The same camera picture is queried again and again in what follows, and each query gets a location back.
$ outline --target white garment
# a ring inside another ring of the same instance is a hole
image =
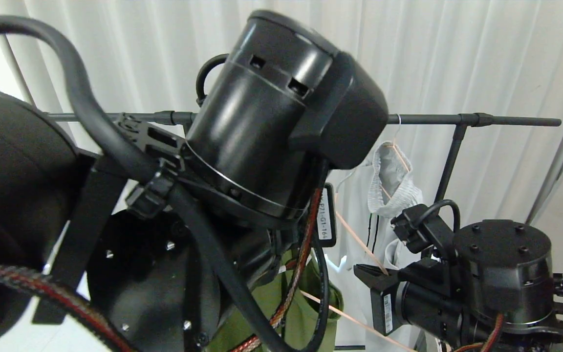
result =
[[[376,241],[375,257],[389,269],[405,267],[420,259],[420,254],[412,254],[398,240],[390,225],[390,220],[399,215],[405,208],[423,201],[422,192],[414,186],[412,181],[410,161],[400,150],[395,148],[391,142],[384,142],[379,145],[373,155],[367,156],[364,163],[353,170],[353,175],[349,177],[346,185],[341,187],[342,190],[337,200],[338,212],[345,218],[358,237],[365,243],[369,239],[369,248],[373,248],[373,241]],[[339,179],[347,175],[348,172],[342,174]],[[391,198],[386,196],[382,187]],[[373,221],[369,235],[368,219],[370,214],[373,214]],[[380,217],[377,235],[375,234],[376,215]],[[335,248],[326,250],[331,262],[341,267],[340,272],[333,273],[333,276],[337,277],[336,281],[340,280],[341,283],[347,284],[345,285],[347,287],[340,287],[345,294],[346,308],[357,306],[368,325],[372,326],[369,289],[360,279],[355,277],[352,268],[355,264],[375,265],[375,262],[346,231],[339,220],[337,221],[337,229],[337,245]],[[346,264],[342,265],[344,256],[346,256]],[[390,337],[413,347],[419,332],[418,328],[403,326],[393,332]],[[368,331],[364,344],[369,352],[400,350]]]

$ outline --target green garment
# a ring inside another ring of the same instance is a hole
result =
[[[290,259],[290,252],[284,254],[283,263]],[[275,279],[267,285],[257,287],[253,290],[253,298],[264,312],[264,315],[271,317],[275,313],[275,309],[281,303],[284,295],[284,289],[290,285],[292,270],[277,275]],[[344,308],[342,293],[331,283],[329,284],[331,306],[340,310]],[[320,298],[320,278],[319,272],[314,260],[308,263],[305,271],[299,280],[299,289],[308,292],[312,296]],[[286,314],[286,324],[283,328],[277,329],[282,334],[284,341],[290,346],[301,349],[310,341],[314,334],[317,317],[319,316],[319,304],[309,301],[297,290],[295,297]],[[323,343],[319,348],[319,352],[333,351],[336,337],[336,324],[340,316],[330,312],[327,319],[327,327]],[[248,323],[244,320],[242,314],[235,310],[233,314],[226,320],[225,324],[218,330],[212,342],[206,347],[207,352],[226,352],[241,343],[253,333]],[[266,352],[260,346],[255,351]]]

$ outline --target white label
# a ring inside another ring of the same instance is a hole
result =
[[[331,234],[331,219],[329,218],[329,194],[327,188],[323,188],[321,202],[319,204],[319,215],[317,223],[319,223],[319,239],[328,240],[333,238]]]
[[[390,303],[390,295],[384,296],[384,318],[386,321],[386,334],[392,331],[392,304]]]

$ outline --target cable clamp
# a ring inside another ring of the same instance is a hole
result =
[[[155,218],[168,205],[168,194],[177,178],[177,167],[170,161],[160,158],[159,170],[151,181],[140,183],[125,198],[128,210],[141,219]]]

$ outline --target white curtain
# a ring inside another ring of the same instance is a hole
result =
[[[350,52],[384,90],[391,113],[563,120],[563,1],[0,0],[0,14],[34,17],[69,37],[103,109],[129,112],[197,111],[197,70],[230,51],[257,8],[296,18]],[[20,97],[44,111],[71,111],[51,49],[20,36],[0,40],[0,47],[11,56],[6,62],[13,63],[10,79]],[[96,148],[77,123],[70,129],[81,147]],[[380,141],[396,130],[387,127]],[[449,126],[398,132],[426,201],[435,194],[452,132]],[[446,194],[460,205],[462,223],[525,220],[562,138],[563,126],[469,129]],[[354,220],[366,208],[352,193],[360,180],[348,182],[339,210],[350,223],[367,223]],[[449,216],[444,212],[447,222]],[[346,324],[340,323],[339,343],[361,344],[355,339],[364,333]]]

